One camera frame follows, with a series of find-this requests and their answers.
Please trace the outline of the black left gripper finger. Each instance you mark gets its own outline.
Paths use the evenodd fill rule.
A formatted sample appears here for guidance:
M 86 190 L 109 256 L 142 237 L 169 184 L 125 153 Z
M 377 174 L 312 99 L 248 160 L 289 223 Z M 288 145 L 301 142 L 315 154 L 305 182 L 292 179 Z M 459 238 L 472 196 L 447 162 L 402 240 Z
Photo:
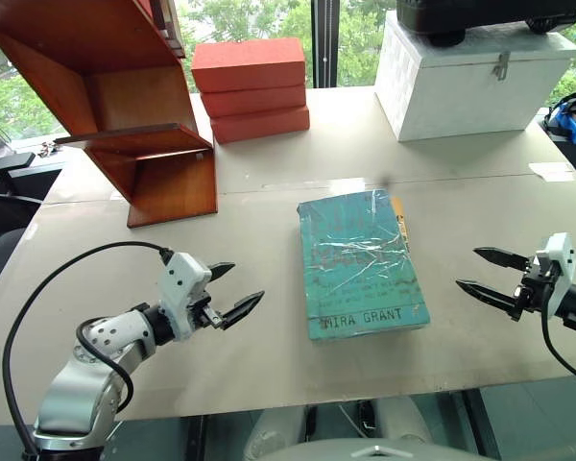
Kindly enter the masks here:
M 234 304 L 233 308 L 222 314 L 220 329 L 226 330 L 247 317 L 265 295 L 265 291 L 253 293 Z
M 227 262 L 227 261 L 209 265 L 208 266 L 208 269 L 210 271 L 209 281 L 212 282 L 214 280 L 221 278 L 223 275 L 225 275 L 228 271 L 230 271 L 234 267 L 235 267 L 234 262 Z

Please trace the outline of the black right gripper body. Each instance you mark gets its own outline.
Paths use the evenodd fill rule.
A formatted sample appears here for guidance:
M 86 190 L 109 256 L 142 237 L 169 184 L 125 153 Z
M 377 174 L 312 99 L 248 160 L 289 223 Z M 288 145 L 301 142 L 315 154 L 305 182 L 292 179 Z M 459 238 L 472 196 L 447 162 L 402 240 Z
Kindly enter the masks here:
M 546 258 L 540 261 L 535 255 L 511 254 L 509 266 L 523 273 L 513 295 L 515 303 L 510 317 L 518 321 L 524 311 L 542 313 L 558 279 L 558 264 Z

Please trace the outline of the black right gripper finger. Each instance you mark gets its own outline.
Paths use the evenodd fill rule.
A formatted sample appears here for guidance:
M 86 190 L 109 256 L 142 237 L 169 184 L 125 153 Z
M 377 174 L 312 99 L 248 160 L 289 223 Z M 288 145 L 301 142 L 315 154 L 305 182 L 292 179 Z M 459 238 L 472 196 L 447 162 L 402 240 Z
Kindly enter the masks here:
M 495 247 L 477 247 L 473 251 L 488 262 L 503 268 L 512 268 L 525 272 L 530 266 L 530 259 Z
M 486 303 L 505 312 L 511 312 L 516 307 L 513 297 L 499 293 L 475 280 L 457 279 L 456 284 L 481 303 Z

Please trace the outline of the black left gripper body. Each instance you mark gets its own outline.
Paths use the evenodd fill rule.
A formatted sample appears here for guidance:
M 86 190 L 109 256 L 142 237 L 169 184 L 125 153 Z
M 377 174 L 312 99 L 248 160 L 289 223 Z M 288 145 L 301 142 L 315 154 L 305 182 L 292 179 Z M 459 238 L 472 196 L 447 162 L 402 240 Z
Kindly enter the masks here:
M 221 313 L 215 311 L 211 306 L 211 296 L 203 292 L 196 300 L 188 305 L 190 323 L 194 330 L 213 327 L 220 328 L 224 322 Z

